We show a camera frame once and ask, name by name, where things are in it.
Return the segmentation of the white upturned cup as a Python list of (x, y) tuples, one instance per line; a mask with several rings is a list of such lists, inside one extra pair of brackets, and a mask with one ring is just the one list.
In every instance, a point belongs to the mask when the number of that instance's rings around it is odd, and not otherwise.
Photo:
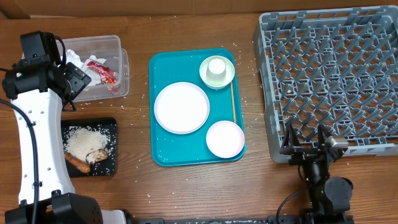
[(226, 64), (220, 58), (213, 58), (210, 60), (207, 71), (206, 79), (208, 82), (218, 83), (225, 79)]

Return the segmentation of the large white plate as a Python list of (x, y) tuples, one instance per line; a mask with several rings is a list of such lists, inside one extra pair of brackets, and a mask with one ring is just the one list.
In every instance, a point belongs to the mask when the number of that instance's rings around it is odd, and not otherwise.
[(157, 95), (154, 115), (162, 128), (173, 134), (190, 134), (199, 130), (210, 115), (206, 93), (189, 82), (166, 86)]

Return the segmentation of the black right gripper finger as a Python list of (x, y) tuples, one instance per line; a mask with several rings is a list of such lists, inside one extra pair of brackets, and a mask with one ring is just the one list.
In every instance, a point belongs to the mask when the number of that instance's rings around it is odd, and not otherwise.
[(281, 145), (281, 149), (295, 149), (301, 146), (297, 135), (292, 127), (292, 123), (288, 123), (285, 129), (285, 136)]
[(326, 147), (330, 147), (330, 143), (327, 142), (327, 139), (331, 136), (328, 128), (326, 128), (323, 124), (319, 124), (317, 128), (318, 134), (318, 148), (324, 149)]

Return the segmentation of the orange carrot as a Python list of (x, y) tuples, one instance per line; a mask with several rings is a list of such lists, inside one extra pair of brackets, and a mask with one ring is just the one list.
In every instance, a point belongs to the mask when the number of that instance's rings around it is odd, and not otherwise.
[(89, 173), (91, 171), (90, 165), (79, 160), (78, 158), (72, 156), (71, 154), (65, 152), (65, 159), (70, 162), (72, 165), (74, 165), (80, 172), (82, 173)]

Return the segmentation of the pale green bowl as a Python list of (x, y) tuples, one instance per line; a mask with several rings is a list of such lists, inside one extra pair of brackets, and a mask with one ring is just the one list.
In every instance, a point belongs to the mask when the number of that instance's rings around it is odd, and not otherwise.
[[(220, 58), (226, 64), (225, 79), (218, 83), (208, 82), (208, 80), (206, 79), (207, 67), (208, 67), (210, 60), (213, 58)], [(204, 59), (204, 61), (202, 61), (200, 68), (199, 68), (199, 74), (200, 74), (200, 78), (202, 79), (202, 81), (205, 83), (205, 85), (207, 87), (214, 89), (214, 90), (219, 90), (219, 89), (226, 87), (227, 85), (229, 85), (231, 83), (231, 81), (233, 81), (233, 78), (235, 76), (235, 67), (234, 67), (233, 63), (228, 58), (220, 56), (220, 55), (214, 55), (214, 56), (208, 57), (208, 58)]]

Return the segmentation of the white napkin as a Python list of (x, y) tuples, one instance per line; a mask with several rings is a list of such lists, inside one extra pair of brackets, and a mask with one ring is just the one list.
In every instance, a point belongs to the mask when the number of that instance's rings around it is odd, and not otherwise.
[(84, 63), (81, 61), (80, 56), (77, 55), (72, 49), (66, 51), (66, 62), (72, 63), (78, 68), (83, 68)]
[(105, 61), (106, 61), (105, 58), (97, 58), (95, 55), (91, 55), (89, 57), (89, 59), (87, 59), (84, 62), (83, 67), (81, 68), (81, 70), (83, 72), (85, 72), (91, 78), (91, 81), (88, 84), (88, 86), (96, 86), (96, 85), (99, 85), (99, 84), (103, 83), (101, 81), (101, 76), (99, 75), (99, 73), (96, 72), (93, 68), (89, 67), (88, 63), (89, 62), (98, 62), (98, 63), (104, 64)]

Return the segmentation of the red snack wrapper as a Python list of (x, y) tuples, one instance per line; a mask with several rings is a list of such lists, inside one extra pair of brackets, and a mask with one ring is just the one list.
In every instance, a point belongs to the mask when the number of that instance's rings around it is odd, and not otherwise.
[(99, 85), (106, 85), (106, 88), (111, 93), (117, 93), (119, 91), (120, 87), (118, 85), (117, 72), (98, 62), (89, 62), (88, 66), (93, 68), (101, 76), (101, 81), (103, 83)]

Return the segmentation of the small white bowl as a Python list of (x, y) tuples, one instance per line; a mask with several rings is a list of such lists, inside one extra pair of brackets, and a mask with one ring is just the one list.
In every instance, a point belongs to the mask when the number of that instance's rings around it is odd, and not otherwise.
[(207, 131), (206, 145), (215, 156), (223, 159), (232, 158), (243, 151), (244, 132), (232, 121), (216, 122)]

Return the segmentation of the wooden chopstick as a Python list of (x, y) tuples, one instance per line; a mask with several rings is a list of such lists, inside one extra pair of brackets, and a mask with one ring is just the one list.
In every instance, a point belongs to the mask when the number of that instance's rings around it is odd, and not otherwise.
[(235, 101), (234, 101), (234, 87), (233, 82), (230, 83), (231, 87), (231, 103), (232, 103), (232, 110), (233, 110), (233, 122), (236, 123), (236, 108), (235, 108)]

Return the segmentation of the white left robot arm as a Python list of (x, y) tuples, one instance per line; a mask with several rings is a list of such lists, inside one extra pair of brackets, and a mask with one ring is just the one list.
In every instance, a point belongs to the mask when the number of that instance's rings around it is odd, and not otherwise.
[(134, 223), (126, 210), (102, 210), (78, 195), (68, 175), (62, 145), (61, 113), (90, 83), (49, 32), (21, 35), (23, 59), (5, 70), (1, 103), (15, 112), (21, 147), (19, 206), (6, 223)]

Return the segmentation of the brown food chunk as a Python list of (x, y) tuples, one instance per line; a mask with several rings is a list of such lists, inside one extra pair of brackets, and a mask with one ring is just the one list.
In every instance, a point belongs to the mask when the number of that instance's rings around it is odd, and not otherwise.
[(86, 155), (86, 162), (89, 164), (96, 164), (107, 159), (109, 156), (108, 152), (105, 149), (97, 149), (89, 152)]

